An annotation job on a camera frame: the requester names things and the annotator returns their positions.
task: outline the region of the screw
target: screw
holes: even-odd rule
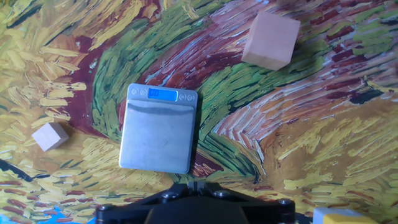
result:
[[[162,194],[162,198],[164,199],[175,199],[176,197],[178,197],[178,194],[174,192],[164,192]]]
[[[106,210],[109,210],[109,209],[111,209],[111,208],[113,208],[113,205],[112,205],[112,204],[105,204],[105,205],[101,205],[101,206],[98,208],[98,210],[100,210],[100,211],[106,211]]]
[[[292,203],[291,199],[288,199],[288,198],[279,199],[278,202],[279,202],[281,205],[288,205],[288,204]]]
[[[217,190],[217,191],[215,191],[215,192],[213,193],[213,195],[214,195],[215,197],[218,197],[218,198],[223,198],[223,197],[228,196],[228,195],[229,195],[229,192],[228,192],[227,190]]]

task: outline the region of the silver scale platform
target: silver scale platform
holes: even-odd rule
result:
[[[119,165],[186,174],[190,168],[198,94],[130,84]]]

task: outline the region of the small wooden cube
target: small wooden cube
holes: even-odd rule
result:
[[[47,151],[57,148],[69,138],[69,135],[63,130],[60,124],[47,123],[33,133],[32,137],[43,151]]]

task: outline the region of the painted surface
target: painted surface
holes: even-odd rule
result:
[[[189,180],[288,197],[307,217],[322,206],[398,223],[397,1],[0,5],[2,223],[86,223],[99,204]],[[240,63],[258,11],[302,23],[278,72]],[[190,175],[118,167],[132,82],[201,95]],[[52,121],[71,138],[42,152],[30,135]]]

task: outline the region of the large wooden cube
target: large wooden cube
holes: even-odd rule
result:
[[[278,70],[290,63],[300,22],[259,12],[249,31],[242,61]]]

